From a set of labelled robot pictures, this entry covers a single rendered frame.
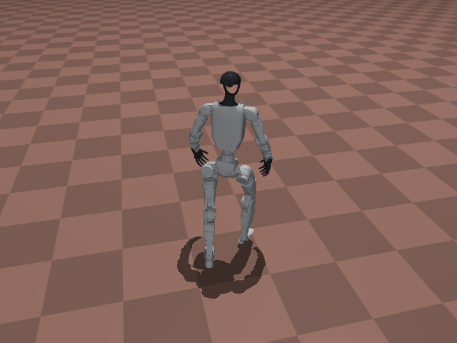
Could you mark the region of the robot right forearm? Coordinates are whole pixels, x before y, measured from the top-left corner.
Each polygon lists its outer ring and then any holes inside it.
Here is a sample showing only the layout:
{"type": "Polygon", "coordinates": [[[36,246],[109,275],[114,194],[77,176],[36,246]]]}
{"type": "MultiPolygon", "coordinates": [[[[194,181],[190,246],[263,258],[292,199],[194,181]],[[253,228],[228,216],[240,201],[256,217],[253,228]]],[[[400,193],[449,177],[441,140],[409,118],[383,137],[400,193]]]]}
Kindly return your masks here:
{"type": "Polygon", "coordinates": [[[260,150],[263,154],[263,157],[265,159],[265,162],[267,162],[268,159],[272,159],[273,160],[273,156],[272,156],[272,152],[271,152],[271,146],[269,144],[269,141],[268,141],[268,137],[265,135],[266,137],[266,140],[268,142],[268,144],[264,145],[264,146],[260,146],[260,150]]]}

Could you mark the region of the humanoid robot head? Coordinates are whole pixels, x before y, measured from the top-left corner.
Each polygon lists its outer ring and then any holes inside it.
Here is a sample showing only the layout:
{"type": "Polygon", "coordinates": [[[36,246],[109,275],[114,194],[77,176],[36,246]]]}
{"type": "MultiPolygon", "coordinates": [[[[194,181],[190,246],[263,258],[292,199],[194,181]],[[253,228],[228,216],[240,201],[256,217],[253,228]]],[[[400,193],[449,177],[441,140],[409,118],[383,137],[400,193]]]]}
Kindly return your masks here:
{"type": "Polygon", "coordinates": [[[241,84],[241,77],[233,71],[225,72],[220,79],[220,83],[223,84],[225,97],[222,102],[219,102],[220,106],[237,106],[238,104],[235,102],[234,96],[238,93],[240,84],[241,84]],[[234,94],[229,93],[227,87],[232,87],[233,85],[238,85],[237,90],[234,94]]]}

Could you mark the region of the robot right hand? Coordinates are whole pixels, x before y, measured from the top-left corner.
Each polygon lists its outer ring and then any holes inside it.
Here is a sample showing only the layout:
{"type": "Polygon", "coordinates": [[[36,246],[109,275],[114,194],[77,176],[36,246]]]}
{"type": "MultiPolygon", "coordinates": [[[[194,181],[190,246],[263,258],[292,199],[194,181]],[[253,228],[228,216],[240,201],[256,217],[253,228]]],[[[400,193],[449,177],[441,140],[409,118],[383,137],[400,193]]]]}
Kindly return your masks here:
{"type": "Polygon", "coordinates": [[[263,158],[263,160],[261,160],[260,162],[263,162],[263,161],[264,161],[264,165],[263,165],[262,167],[258,168],[258,169],[264,168],[263,170],[260,171],[260,172],[265,171],[264,173],[261,173],[261,174],[264,174],[264,175],[263,175],[263,177],[264,177],[264,176],[266,176],[266,175],[269,173],[269,171],[270,171],[272,159],[268,159],[267,162],[265,162],[265,159],[263,158]]]}

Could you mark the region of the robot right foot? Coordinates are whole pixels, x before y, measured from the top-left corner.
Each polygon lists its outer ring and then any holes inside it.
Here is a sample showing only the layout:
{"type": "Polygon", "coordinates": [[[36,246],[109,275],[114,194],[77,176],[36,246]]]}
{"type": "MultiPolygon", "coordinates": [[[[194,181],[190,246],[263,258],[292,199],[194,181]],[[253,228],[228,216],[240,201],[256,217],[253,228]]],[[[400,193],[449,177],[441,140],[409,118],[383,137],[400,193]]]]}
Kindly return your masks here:
{"type": "MultiPolygon", "coordinates": [[[[253,233],[253,231],[254,231],[254,230],[253,230],[252,228],[249,228],[249,230],[248,230],[248,235],[247,235],[248,238],[251,236],[251,234],[253,233]]],[[[248,239],[247,239],[247,240],[248,240],[248,239]]],[[[240,244],[243,244],[243,243],[244,243],[244,242],[243,242],[243,237],[242,237],[242,240],[239,239],[238,242],[239,242],[240,244]]]]}

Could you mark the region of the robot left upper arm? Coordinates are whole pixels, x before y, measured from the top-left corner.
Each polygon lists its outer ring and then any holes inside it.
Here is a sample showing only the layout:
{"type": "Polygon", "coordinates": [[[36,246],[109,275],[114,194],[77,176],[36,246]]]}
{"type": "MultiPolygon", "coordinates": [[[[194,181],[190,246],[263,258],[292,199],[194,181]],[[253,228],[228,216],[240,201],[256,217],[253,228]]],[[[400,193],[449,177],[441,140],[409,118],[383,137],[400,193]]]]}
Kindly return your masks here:
{"type": "Polygon", "coordinates": [[[199,113],[194,121],[193,128],[190,131],[190,135],[195,139],[200,139],[203,135],[201,128],[206,123],[208,116],[211,115],[211,107],[214,103],[206,103],[200,109],[199,113]]]}

